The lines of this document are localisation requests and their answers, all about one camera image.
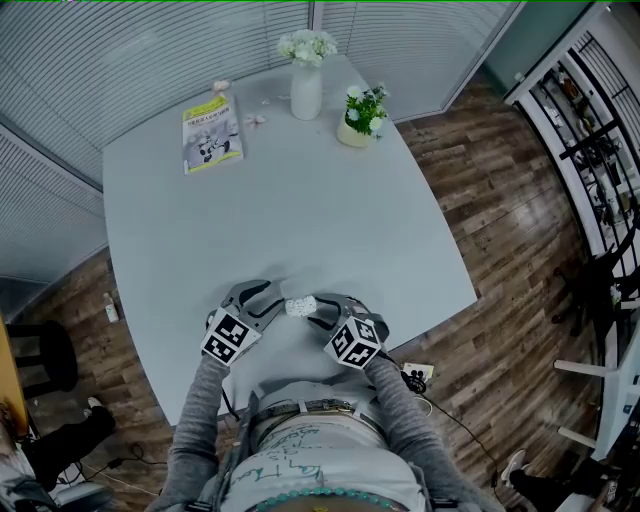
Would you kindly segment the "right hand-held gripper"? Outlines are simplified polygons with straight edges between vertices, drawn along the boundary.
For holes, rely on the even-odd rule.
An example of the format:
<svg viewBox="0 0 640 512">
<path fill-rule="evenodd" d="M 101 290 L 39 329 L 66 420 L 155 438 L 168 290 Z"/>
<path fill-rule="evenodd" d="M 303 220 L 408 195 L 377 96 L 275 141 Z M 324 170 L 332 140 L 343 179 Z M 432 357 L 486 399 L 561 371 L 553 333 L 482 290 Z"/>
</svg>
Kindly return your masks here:
<svg viewBox="0 0 640 512">
<path fill-rule="evenodd" d="M 331 334 L 324 347 L 336 363 L 363 370 L 383 349 L 389 328 L 383 317 L 353 297 L 336 293 L 315 294 L 315 317 L 307 317 L 320 334 Z M 328 323 L 324 320 L 337 320 Z"/>
</svg>

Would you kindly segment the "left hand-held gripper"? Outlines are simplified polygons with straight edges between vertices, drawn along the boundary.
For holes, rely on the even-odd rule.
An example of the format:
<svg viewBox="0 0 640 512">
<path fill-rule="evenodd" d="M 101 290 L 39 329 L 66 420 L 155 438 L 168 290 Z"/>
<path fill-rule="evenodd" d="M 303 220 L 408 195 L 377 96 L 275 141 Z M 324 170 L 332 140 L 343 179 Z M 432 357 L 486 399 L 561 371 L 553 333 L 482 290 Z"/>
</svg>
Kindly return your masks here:
<svg viewBox="0 0 640 512">
<path fill-rule="evenodd" d="M 225 366 L 230 366 L 244 351 L 257 342 L 273 320 L 284 310 L 285 300 L 275 300 L 259 312 L 245 308 L 245 303 L 265 291 L 269 280 L 250 280 L 234 285 L 220 306 L 207 319 L 201 351 Z"/>
</svg>

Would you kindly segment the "small white object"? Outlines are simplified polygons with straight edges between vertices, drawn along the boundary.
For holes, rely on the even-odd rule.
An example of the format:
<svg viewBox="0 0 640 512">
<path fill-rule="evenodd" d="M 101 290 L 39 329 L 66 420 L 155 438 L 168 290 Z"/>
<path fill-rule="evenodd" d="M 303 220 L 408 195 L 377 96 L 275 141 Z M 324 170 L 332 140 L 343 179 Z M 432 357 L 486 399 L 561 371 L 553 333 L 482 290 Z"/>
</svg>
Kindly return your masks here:
<svg viewBox="0 0 640 512">
<path fill-rule="evenodd" d="M 306 318 L 315 313 L 317 309 L 317 300 L 312 295 L 285 301 L 285 313 L 290 318 Z"/>
</svg>

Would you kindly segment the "person's left forearm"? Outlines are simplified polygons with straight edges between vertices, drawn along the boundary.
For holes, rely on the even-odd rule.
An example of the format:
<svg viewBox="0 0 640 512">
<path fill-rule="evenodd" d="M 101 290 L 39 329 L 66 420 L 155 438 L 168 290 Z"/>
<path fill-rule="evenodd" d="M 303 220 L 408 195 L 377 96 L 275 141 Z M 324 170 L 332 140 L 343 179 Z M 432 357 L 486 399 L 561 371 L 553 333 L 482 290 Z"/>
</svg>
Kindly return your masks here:
<svg viewBox="0 0 640 512">
<path fill-rule="evenodd" d="M 174 432 L 165 491 L 170 486 L 206 482 L 217 472 L 217 416 L 228 375 L 227 366 L 210 355 L 202 356 Z"/>
</svg>

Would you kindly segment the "person's right forearm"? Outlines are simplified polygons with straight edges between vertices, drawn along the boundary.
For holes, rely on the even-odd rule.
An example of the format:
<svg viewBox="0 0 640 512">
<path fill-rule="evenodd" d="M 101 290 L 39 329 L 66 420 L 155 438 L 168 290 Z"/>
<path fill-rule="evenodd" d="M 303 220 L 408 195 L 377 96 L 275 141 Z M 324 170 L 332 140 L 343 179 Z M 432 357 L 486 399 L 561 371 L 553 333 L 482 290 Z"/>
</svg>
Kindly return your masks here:
<svg viewBox="0 0 640 512">
<path fill-rule="evenodd" d="M 443 444 L 398 367 L 388 357 L 376 355 L 365 374 L 376 390 L 391 450 L 424 474 L 433 470 L 443 454 Z"/>
</svg>

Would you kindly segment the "person's belt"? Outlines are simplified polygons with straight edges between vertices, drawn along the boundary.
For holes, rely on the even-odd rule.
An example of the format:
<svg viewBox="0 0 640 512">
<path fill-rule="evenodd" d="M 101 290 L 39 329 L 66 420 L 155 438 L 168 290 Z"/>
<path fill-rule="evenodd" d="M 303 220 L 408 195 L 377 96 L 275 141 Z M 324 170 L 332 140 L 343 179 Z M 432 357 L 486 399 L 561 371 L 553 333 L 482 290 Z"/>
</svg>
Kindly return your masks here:
<svg viewBox="0 0 640 512">
<path fill-rule="evenodd" d="M 368 416 L 363 412 L 360 412 L 357 407 L 357 403 L 350 403 L 348 401 L 336 400 L 336 399 L 321 399 L 312 401 L 301 401 L 296 403 L 273 405 L 258 413 L 256 413 L 251 419 L 251 425 L 256 426 L 272 418 L 282 418 L 285 420 L 288 418 L 298 416 L 301 414 L 310 413 L 348 413 L 353 417 L 361 419 L 363 422 L 371 426 L 372 428 L 382 430 L 382 425 L 372 416 Z"/>
</svg>

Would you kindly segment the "person's white printed shirt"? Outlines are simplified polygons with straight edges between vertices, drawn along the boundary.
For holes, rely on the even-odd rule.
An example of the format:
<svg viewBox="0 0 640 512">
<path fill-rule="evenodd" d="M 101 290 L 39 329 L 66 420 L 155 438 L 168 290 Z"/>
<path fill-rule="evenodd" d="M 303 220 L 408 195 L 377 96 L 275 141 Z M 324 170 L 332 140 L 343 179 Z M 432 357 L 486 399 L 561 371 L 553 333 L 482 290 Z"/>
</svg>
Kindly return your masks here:
<svg viewBox="0 0 640 512">
<path fill-rule="evenodd" d="M 250 423 L 249 448 L 230 472 L 221 512 L 430 512 L 415 469 L 389 446 L 373 385 L 291 383 L 264 396 L 252 417 L 273 405 L 321 399 L 357 403 L 382 430 L 341 412 Z"/>
</svg>

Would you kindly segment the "green-edged magazine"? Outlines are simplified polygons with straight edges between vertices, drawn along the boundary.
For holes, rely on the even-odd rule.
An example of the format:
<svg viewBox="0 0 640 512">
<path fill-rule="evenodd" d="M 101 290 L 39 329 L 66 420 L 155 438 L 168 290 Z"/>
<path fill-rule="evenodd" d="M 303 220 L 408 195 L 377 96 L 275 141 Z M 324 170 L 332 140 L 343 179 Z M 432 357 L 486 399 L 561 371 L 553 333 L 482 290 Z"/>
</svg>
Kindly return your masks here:
<svg viewBox="0 0 640 512">
<path fill-rule="evenodd" d="M 182 114 L 182 160 L 186 175 L 244 158 L 232 102 L 219 94 Z"/>
</svg>

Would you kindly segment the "cream plant pot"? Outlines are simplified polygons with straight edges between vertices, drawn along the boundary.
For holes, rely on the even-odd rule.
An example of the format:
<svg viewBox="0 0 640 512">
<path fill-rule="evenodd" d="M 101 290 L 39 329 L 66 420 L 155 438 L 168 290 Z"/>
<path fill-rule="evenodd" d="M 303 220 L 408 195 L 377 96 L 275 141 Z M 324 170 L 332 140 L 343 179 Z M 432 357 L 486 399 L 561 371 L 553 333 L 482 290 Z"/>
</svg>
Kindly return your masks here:
<svg viewBox="0 0 640 512">
<path fill-rule="evenodd" d="M 347 112 L 343 113 L 337 128 L 336 137 L 342 144 L 353 148 L 366 148 L 372 140 L 371 135 L 358 132 L 347 124 Z"/>
</svg>

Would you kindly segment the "green plant with white flowers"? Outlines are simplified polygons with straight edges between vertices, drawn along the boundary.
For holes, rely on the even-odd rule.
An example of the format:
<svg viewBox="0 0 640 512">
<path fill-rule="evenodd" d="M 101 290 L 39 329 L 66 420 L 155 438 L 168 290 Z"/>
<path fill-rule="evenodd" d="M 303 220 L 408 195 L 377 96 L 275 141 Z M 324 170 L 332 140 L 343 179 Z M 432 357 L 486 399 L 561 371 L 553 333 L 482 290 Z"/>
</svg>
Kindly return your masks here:
<svg viewBox="0 0 640 512">
<path fill-rule="evenodd" d="M 379 130 L 383 121 L 388 117 L 383 102 L 389 96 L 383 83 L 372 89 L 361 89 L 359 86 L 349 86 L 346 92 L 346 112 L 344 121 L 355 132 L 380 139 Z"/>
</svg>

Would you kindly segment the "white ribbed vase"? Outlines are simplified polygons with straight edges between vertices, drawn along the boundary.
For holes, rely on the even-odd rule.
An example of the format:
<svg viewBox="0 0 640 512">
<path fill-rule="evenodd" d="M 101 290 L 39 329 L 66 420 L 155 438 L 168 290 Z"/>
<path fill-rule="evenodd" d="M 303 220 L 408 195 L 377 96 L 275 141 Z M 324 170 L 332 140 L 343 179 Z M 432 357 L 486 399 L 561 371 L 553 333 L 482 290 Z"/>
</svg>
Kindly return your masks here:
<svg viewBox="0 0 640 512">
<path fill-rule="evenodd" d="M 321 70 L 315 66 L 293 65 L 290 87 L 291 112 L 299 120 L 315 119 L 322 104 Z"/>
</svg>

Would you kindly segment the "white flower bouquet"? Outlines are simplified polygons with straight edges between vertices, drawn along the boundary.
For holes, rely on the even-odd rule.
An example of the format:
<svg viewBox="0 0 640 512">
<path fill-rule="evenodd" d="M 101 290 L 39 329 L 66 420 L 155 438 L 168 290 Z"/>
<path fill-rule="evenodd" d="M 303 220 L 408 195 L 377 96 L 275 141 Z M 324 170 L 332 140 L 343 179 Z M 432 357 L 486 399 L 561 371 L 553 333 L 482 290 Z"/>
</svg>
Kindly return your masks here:
<svg viewBox="0 0 640 512">
<path fill-rule="evenodd" d="M 276 50 L 280 56 L 294 63 L 316 68 L 338 53 L 337 42 L 329 33 L 309 29 L 282 35 Z"/>
</svg>

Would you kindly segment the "round yellow wooden table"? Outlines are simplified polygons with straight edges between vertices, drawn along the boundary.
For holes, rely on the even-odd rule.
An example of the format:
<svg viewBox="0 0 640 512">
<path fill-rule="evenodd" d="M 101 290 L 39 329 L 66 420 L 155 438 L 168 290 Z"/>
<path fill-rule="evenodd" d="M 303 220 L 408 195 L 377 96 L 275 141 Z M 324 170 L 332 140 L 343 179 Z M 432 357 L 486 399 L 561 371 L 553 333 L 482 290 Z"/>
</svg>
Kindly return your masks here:
<svg viewBox="0 0 640 512">
<path fill-rule="evenodd" d="M 8 331 L 0 313 L 0 403 L 11 415 L 13 428 L 18 438 L 29 434 L 29 415 L 18 369 L 13 358 Z"/>
</svg>

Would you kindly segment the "grey office chair base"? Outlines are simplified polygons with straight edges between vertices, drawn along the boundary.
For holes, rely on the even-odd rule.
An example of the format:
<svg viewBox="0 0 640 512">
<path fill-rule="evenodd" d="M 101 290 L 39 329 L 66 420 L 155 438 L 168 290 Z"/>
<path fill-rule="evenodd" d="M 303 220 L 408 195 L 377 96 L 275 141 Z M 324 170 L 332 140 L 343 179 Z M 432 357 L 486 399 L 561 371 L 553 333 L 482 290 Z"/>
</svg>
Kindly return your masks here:
<svg viewBox="0 0 640 512">
<path fill-rule="evenodd" d="M 111 488 L 82 482 L 52 498 L 39 482 L 20 478 L 0 483 L 0 512 L 99 512 L 113 495 Z"/>
</svg>

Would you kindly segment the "white shelf with black rack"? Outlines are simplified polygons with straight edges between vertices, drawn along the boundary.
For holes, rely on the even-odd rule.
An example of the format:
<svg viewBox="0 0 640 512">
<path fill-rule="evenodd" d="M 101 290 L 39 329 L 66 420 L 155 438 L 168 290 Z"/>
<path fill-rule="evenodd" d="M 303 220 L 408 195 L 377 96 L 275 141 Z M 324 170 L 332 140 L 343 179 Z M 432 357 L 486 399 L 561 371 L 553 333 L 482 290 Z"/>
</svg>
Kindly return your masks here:
<svg viewBox="0 0 640 512">
<path fill-rule="evenodd" d="M 585 32 L 517 100 L 551 155 L 588 251 L 618 246 L 640 207 L 640 91 Z"/>
</svg>

